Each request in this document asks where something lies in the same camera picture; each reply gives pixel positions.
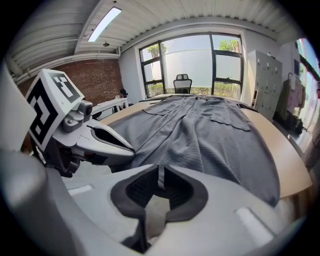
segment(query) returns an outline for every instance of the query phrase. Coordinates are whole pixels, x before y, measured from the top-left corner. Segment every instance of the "white cabinet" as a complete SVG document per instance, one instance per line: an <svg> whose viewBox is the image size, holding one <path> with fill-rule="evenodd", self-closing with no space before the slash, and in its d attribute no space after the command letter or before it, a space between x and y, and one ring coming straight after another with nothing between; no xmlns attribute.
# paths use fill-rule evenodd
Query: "white cabinet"
<svg viewBox="0 0 320 256"><path fill-rule="evenodd" d="M247 55L248 85L244 93L251 107L272 120L282 90L282 63L268 55L252 51Z"/></svg>

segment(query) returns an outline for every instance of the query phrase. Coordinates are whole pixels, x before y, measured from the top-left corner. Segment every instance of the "gray cloth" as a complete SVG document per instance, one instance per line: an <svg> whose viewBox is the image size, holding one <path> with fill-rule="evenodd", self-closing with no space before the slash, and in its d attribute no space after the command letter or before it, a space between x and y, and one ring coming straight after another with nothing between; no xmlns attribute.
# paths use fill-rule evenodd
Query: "gray cloth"
<svg viewBox="0 0 320 256"><path fill-rule="evenodd" d="M233 181L268 204L279 200L276 165L258 130L234 101L171 97L110 124L135 149L129 164L176 165ZM164 172L159 181L163 183Z"/></svg>

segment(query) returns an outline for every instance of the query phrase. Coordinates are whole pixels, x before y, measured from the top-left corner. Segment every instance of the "window frame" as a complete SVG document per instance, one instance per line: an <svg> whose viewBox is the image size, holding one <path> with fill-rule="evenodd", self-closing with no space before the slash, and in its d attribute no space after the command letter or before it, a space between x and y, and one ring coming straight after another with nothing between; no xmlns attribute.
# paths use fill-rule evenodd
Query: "window frame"
<svg viewBox="0 0 320 256"><path fill-rule="evenodd" d="M165 74L164 74L164 67L163 67L163 49L162 49L162 43L168 40L172 39L178 39L178 38L184 38L184 37L190 37L190 36L209 36L210 39L210 47L211 47L211 61L212 61L212 83L211 83L211 95L214 95L215 90L215 82L223 82L223 83L231 83L231 84L238 84L240 85L240 96L242 94L243 90L243 82L244 82L244 53L243 53L243 42L241 39L240 34L230 34L230 33L218 33L218 32L199 32L199 33L188 33L188 34L182 34L177 35L173 37L168 37L163 40L158 40L156 42L153 42L151 44L148 44L147 46L144 46L142 48L139 48L139 54L140 54L140 63L141 63L141 70L142 70L142 77L143 77L143 85L144 85L144 91L147 98L150 98L148 95L148 85L155 85L157 83L162 83L163 85L163 93L167 94L166 85L165 85ZM212 36L229 36L233 38L239 39L239 50L240 52L233 52L228 50L216 50L214 49L214 42ZM159 47L159 56L155 58L148 59L146 61L143 61L143 50L158 44ZM222 56L231 56L235 58L240 58L240 80L234 80L229 78L221 78L216 77L217 75L217 60L216 55L222 55ZM154 63L160 61L160 70L161 70L161 79L158 80L152 80L152 81L146 81L146 74L145 74L145 65Z"/></svg>

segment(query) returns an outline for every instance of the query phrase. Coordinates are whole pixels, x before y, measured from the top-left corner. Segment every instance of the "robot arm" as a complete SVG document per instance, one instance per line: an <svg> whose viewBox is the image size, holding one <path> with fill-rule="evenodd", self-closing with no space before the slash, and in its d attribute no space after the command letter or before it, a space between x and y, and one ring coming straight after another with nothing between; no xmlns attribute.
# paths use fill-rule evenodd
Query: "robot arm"
<svg viewBox="0 0 320 256"><path fill-rule="evenodd" d="M80 161L118 165L135 156L123 137L92 119L93 104L64 72L42 69L25 98L36 112L29 133L47 166L62 176L72 177Z"/></svg>

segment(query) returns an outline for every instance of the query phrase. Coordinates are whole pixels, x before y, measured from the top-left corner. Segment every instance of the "window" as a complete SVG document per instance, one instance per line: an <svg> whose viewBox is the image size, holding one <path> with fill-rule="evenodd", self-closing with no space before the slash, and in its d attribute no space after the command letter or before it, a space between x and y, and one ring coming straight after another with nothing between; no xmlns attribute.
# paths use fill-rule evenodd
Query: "window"
<svg viewBox="0 0 320 256"><path fill-rule="evenodd" d="M187 74L191 94L240 99L244 64L239 36L206 33L170 38L140 49L140 59L149 98L175 93L176 76Z"/></svg>

